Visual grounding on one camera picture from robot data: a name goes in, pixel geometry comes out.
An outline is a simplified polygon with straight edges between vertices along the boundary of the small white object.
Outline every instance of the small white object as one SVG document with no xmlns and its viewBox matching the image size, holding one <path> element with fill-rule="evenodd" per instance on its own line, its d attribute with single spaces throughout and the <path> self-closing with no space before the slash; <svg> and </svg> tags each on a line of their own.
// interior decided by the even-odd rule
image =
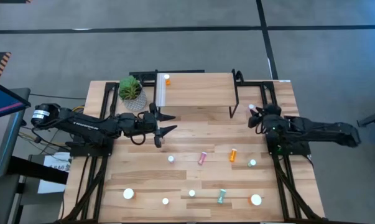
<svg viewBox="0 0 375 224">
<path fill-rule="evenodd" d="M 43 119 L 45 116 L 42 115 L 42 114 L 33 114 L 32 115 L 32 118 L 39 118 L 39 119 Z"/>
<path fill-rule="evenodd" d="M 48 111 L 43 111 L 43 110 L 34 110 L 33 114 L 43 114 L 45 116 L 50 115 L 50 113 Z"/>
<path fill-rule="evenodd" d="M 188 192 L 188 194 L 189 194 L 190 197 L 194 197 L 194 195 L 195 195 L 195 191 L 194 191 L 194 190 L 190 190 L 190 191 Z"/>
<path fill-rule="evenodd" d="M 167 199 L 167 198 L 162 199 L 162 203 L 164 205 L 167 205 L 169 203 L 169 199 Z"/>
<path fill-rule="evenodd" d="M 254 159 L 251 159 L 251 160 L 248 162 L 248 166 L 249 166 L 249 167 L 252 167 L 252 166 L 254 166 L 254 165 L 256 165 L 256 161 L 255 161 Z"/>
<path fill-rule="evenodd" d="M 262 203 L 262 198 L 261 196 L 259 195 L 252 195 L 251 196 L 251 202 L 254 204 L 254 205 L 260 205 Z"/>
<path fill-rule="evenodd" d="M 124 198 L 125 199 L 131 199 L 131 198 L 133 198 L 133 195 L 135 195 L 135 192 L 133 192 L 132 189 L 125 189 L 124 190 Z"/>
<path fill-rule="evenodd" d="M 173 156 L 168 156 L 168 161 L 170 163 L 174 163 L 175 162 L 175 158 Z"/>
</svg>

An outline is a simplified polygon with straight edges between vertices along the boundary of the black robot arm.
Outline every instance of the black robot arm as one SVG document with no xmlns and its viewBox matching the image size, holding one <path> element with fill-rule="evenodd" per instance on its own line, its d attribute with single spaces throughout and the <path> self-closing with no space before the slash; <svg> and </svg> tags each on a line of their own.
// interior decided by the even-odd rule
<svg viewBox="0 0 375 224">
<path fill-rule="evenodd" d="M 257 110 L 257 113 L 251 110 L 248 126 L 253 128 L 261 124 L 262 133 L 275 144 L 318 141 L 356 147 L 361 142 L 357 129 L 347 123 L 319 123 L 296 116 L 283 118 L 277 105 L 266 105 Z"/>
<path fill-rule="evenodd" d="M 133 113 L 117 114 L 114 117 L 99 119 L 68 108 L 61 108 L 57 104 L 41 104 L 35 107 L 31 123 L 36 129 L 57 128 L 83 138 L 85 144 L 101 147 L 107 139 L 117 139 L 121 133 L 131 138 L 134 144 L 143 144 L 146 134 L 154 133 L 154 142 L 161 147 L 160 139 L 177 126 L 159 128 L 158 121 L 174 119 L 174 116 L 164 115 L 157 111 L 154 103 L 150 104 L 150 111 L 144 111 L 135 116 Z M 143 135 L 143 142 L 135 142 L 133 136 Z"/>
<path fill-rule="evenodd" d="M 248 127 L 256 127 L 256 133 L 266 134 L 267 148 L 274 162 L 284 221 L 291 223 L 338 223 L 318 216 L 299 195 L 295 188 L 289 155 L 306 157 L 310 151 L 307 152 L 304 148 L 310 141 L 336 142 L 342 146 L 356 147 L 361 142 L 357 129 L 347 123 L 318 123 L 296 116 L 283 118 L 281 108 L 273 104 L 256 109 L 257 112 L 251 110 L 252 116 L 249 119 Z M 280 164 L 280 156 L 284 159 L 286 173 Z M 289 218 L 284 186 L 292 196 L 296 218 Z M 303 211 L 307 220 L 302 219 L 300 211 Z"/>
</svg>

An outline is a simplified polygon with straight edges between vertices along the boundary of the black metal frame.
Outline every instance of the black metal frame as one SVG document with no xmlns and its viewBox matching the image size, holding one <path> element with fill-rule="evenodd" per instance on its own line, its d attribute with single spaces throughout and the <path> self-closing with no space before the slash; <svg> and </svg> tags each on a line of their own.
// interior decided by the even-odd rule
<svg viewBox="0 0 375 224">
<path fill-rule="evenodd" d="M 233 69 L 231 71 L 231 73 L 233 74 L 234 92 L 235 92 L 235 95 L 236 95 L 236 106 L 234 107 L 233 112 L 231 112 L 231 106 L 229 106 L 230 118 L 233 118 L 234 113 L 236 112 L 238 104 L 239 104 L 239 97 L 238 97 L 238 89 L 237 89 L 237 75 L 236 75 L 236 71 Z"/>
<path fill-rule="evenodd" d="M 258 86 L 261 91 L 261 98 L 262 98 L 262 103 L 263 105 L 267 104 L 267 96 L 266 96 L 266 90 L 269 90 L 270 96 L 271 96 L 271 101 L 273 104 L 277 104 L 277 99 L 275 97 L 275 91 L 274 91 L 274 82 L 246 82 L 244 81 L 243 74 L 240 71 L 237 71 L 234 74 L 234 69 L 233 69 L 233 77 L 235 77 L 235 84 L 236 88 L 237 86 Z M 155 80 L 150 80 L 154 81 L 152 84 L 145 83 L 146 80 L 143 80 L 142 84 L 144 86 L 154 86 L 155 87 Z M 106 112 L 106 105 L 107 105 L 107 100 L 108 100 L 108 93 L 110 90 L 113 88 L 110 88 L 111 86 L 118 86 L 117 83 L 107 83 L 106 84 L 106 91 L 104 93 L 104 98 L 103 98 L 103 104 L 101 107 L 101 114 L 100 118 L 104 118 L 104 114 Z M 113 102 L 110 107 L 110 115 L 113 116 L 115 113 L 115 104 L 117 100 L 117 95 L 114 94 L 113 96 Z M 331 223 L 331 224 L 349 224 L 349 222 L 334 222 L 334 221 L 328 221 L 326 218 L 321 218 L 318 215 L 316 215 L 311 208 L 305 203 L 303 198 L 299 195 L 299 193 L 295 189 L 295 183 L 294 183 L 294 177 L 292 175 L 292 168 L 291 168 L 291 163 L 289 159 L 289 154 L 301 154 L 301 155 L 306 155 L 307 153 L 310 153 L 310 149 L 306 149 L 306 151 L 284 151 L 284 152 L 279 152 L 276 148 L 272 148 L 271 144 L 268 144 L 268 150 L 269 154 L 271 155 L 274 163 L 274 169 L 275 169 L 275 174 L 276 174 L 276 180 L 277 180 L 277 186 L 279 189 L 279 196 L 280 196 L 280 203 L 281 203 L 281 208 L 282 208 L 282 214 L 285 222 L 289 223 Z M 279 155 L 283 156 L 284 159 L 284 165 L 285 165 L 285 170 L 286 173 L 282 170 L 280 160 L 279 160 Z M 104 185 L 104 177 L 106 173 L 106 167 L 107 167 L 107 161 L 108 157 L 105 156 L 103 157 L 102 163 L 100 165 L 99 171 L 96 174 L 95 177 L 95 167 L 97 163 L 97 157 L 92 158 L 92 163 L 90 167 L 90 173 L 88 177 L 88 185 L 86 186 L 86 191 L 83 194 L 82 198 L 80 201 L 76 204 L 76 206 L 73 208 L 73 210 L 70 212 L 69 215 L 67 215 L 63 220 L 62 223 L 98 223 L 99 219 L 99 212 L 100 212 L 100 205 L 101 205 L 101 197 L 103 193 L 103 185 Z M 295 218 L 290 218 L 289 213 L 288 213 L 288 205 L 287 205 L 287 199 L 285 197 L 285 190 L 284 190 L 284 185 L 287 187 L 289 192 L 291 193 L 292 196 L 292 202 L 294 206 L 294 212 L 295 212 Z M 88 211 L 88 205 L 89 205 L 89 199 L 91 197 L 92 192 L 94 189 L 98 186 L 97 190 L 97 195 L 96 195 L 96 202 L 95 202 L 95 208 L 93 210 L 93 218 L 92 219 L 86 219 L 87 211 Z M 82 216 L 81 220 L 76 220 L 79 212 L 82 210 Z M 308 219 L 303 219 L 300 211 L 303 211 L 304 214 L 308 217 Z M 238 223 L 238 224 L 254 224 L 254 223 L 259 223 L 259 222 L 223 222 L 223 223 Z"/>
<path fill-rule="evenodd" d="M 114 92 L 113 92 L 113 99 L 112 99 L 111 106 L 110 106 L 110 117 L 115 116 L 116 103 L 118 99 L 118 88 L 119 88 L 119 83 L 110 83 L 110 82 L 106 83 L 106 86 L 104 88 L 103 102 L 101 104 L 101 111 L 100 111 L 101 119 L 104 119 L 106 115 L 106 108 L 108 104 L 109 93 L 111 90 L 113 90 Z M 112 152 L 113 140 L 111 140 L 111 142 L 109 143 L 110 144 L 108 144 L 107 146 L 111 148 L 111 152 Z M 70 212 L 70 214 L 67 215 L 62 220 L 62 223 L 97 223 L 98 222 L 101 198 L 103 195 L 104 177 L 105 177 L 106 169 L 107 169 L 108 156 L 111 155 L 111 152 L 109 153 L 108 151 L 106 151 L 105 154 L 102 154 L 99 156 L 97 155 L 92 156 L 91 165 L 90 165 L 89 174 L 88 174 L 88 181 L 86 184 L 86 191 L 81 197 L 80 201 L 75 205 L 73 210 Z M 95 175 L 96 165 L 97 165 L 99 157 L 102 157 L 101 165 L 100 165 L 99 171 Z M 93 210 L 93 218 L 86 219 L 88 215 L 90 197 L 93 191 L 95 190 L 96 186 L 98 190 L 96 193 L 95 207 Z M 81 220 L 76 220 L 80 212 L 81 212 Z"/>
<path fill-rule="evenodd" d="M 258 86 L 261 91 L 261 97 L 262 97 L 262 104 L 263 106 L 268 104 L 267 101 L 267 95 L 266 95 L 266 90 L 269 90 L 271 101 L 273 104 L 277 104 L 277 98 L 275 97 L 275 90 L 274 90 L 274 82 L 246 82 L 244 81 L 243 74 L 240 71 L 236 72 L 236 83 L 237 86 Z M 291 151 L 283 151 L 279 152 L 278 148 L 274 148 L 271 146 L 271 144 L 267 144 L 269 154 L 272 156 L 273 163 L 274 163 L 274 169 L 275 169 L 275 174 L 276 174 L 276 181 L 277 181 L 277 186 L 279 189 L 279 196 L 280 196 L 280 203 L 281 203 L 281 209 L 282 209 L 282 214 L 284 217 L 284 220 L 287 221 L 290 219 L 289 217 L 289 212 L 288 212 L 288 205 L 287 205 L 287 199 L 285 197 L 285 189 L 284 185 L 288 188 L 288 190 L 291 193 L 292 196 L 292 204 L 294 206 L 294 212 L 295 212 L 295 217 L 298 219 L 302 218 L 302 214 L 300 213 L 300 210 L 306 214 L 306 216 L 309 219 L 321 219 L 318 215 L 316 215 L 310 207 L 303 201 L 299 193 L 295 189 L 295 182 L 294 182 L 294 177 L 292 174 L 292 167 L 289 159 L 289 154 L 301 154 L 302 150 L 299 150 L 297 152 Z M 305 154 L 310 153 L 310 149 L 307 148 L 304 150 Z M 284 159 L 284 165 L 285 165 L 285 170 L 286 173 L 281 168 L 280 165 L 280 160 L 279 160 L 279 155 L 283 156 Z"/>
</svg>

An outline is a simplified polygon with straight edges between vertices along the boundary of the white cap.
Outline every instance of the white cap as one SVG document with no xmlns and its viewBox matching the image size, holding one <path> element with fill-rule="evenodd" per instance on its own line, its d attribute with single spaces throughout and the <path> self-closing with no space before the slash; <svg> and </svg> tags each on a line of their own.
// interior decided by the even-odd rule
<svg viewBox="0 0 375 224">
<path fill-rule="evenodd" d="M 190 190 L 190 191 L 188 192 L 188 194 L 189 194 L 190 197 L 194 197 L 194 195 L 195 195 L 195 191 L 194 191 L 194 190 Z"/>
<path fill-rule="evenodd" d="M 135 193 L 133 192 L 133 190 L 132 189 L 125 189 L 124 190 L 124 198 L 125 199 L 131 199 L 131 198 L 133 198 L 133 195 L 134 195 Z"/>
<path fill-rule="evenodd" d="M 169 199 L 167 199 L 167 198 L 162 199 L 162 203 L 164 205 L 167 205 L 169 203 Z"/>
<path fill-rule="evenodd" d="M 254 204 L 254 205 L 260 205 L 262 203 L 262 198 L 261 196 L 259 195 L 252 195 L 251 196 L 251 202 Z"/>
<path fill-rule="evenodd" d="M 256 165 L 256 161 L 255 161 L 254 159 L 251 159 L 251 160 L 249 161 L 249 165 L 251 165 L 251 166 Z"/>
</svg>

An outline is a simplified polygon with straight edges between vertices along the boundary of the wooden table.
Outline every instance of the wooden table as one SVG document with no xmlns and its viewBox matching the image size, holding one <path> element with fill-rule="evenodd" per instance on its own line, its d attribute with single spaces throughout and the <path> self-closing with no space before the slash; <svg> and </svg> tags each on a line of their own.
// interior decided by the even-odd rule
<svg viewBox="0 0 375 224">
<path fill-rule="evenodd" d="M 99 116 L 104 84 L 104 81 L 91 82 L 85 114 Z M 298 116 L 291 83 L 274 81 L 274 85 L 283 114 Z M 145 87 L 144 91 L 147 99 L 152 99 L 154 88 Z M 225 107 L 162 108 L 163 113 L 176 119 L 160 125 L 177 124 L 178 128 L 166 135 L 161 149 L 154 146 L 152 136 L 147 137 L 143 146 L 119 138 L 108 161 L 99 222 L 282 221 L 273 161 L 264 136 L 247 125 L 248 105 L 261 105 L 259 88 L 238 87 L 238 91 L 240 106 L 233 119 Z M 127 112 L 121 100 L 116 112 Z M 234 163 L 228 160 L 232 148 L 238 150 Z M 203 151 L 208 155 L 199 166 L 197 160 Z M 174 164 L 168 163 L 169 155 L 175 157 Z M 256 166 L 248 168 L 249 159 L 255 159 Z M 324 216 L 310 163 L 302 156 L 290 159 L 298 192 L 314 212 Z M 65 191 L 65 214 L 75 205 L 84 161 L 84 157 L 78 157 L 72 162 Z M 86 171 L 81 192 L 85 191 L 87 178 Z M 129 187 L 136 191 L 134 200 L 123 199 L 123 190 Z M 191 189 L 196 192 L 194 198 L 188 196 Z M 227 190 L 222 205 L 216 202 L 220 189 Z M 249 204 L 252 194 L 262 197 L 260 206 Z M 286 196 L 290 216 L 294 217 L 288 191 Z M 169 198 L 169 205 L 162 204 L 164 197 Z M 92 214 L 90 203 L 88 218 Z"/>
<path fill-rule="evenodd" d="M 170 85 L 164 75 L 170 76 Z M 155 103 L 162 106 L 236 106 L 232 73 L 158 73 Z"/>
</svg>

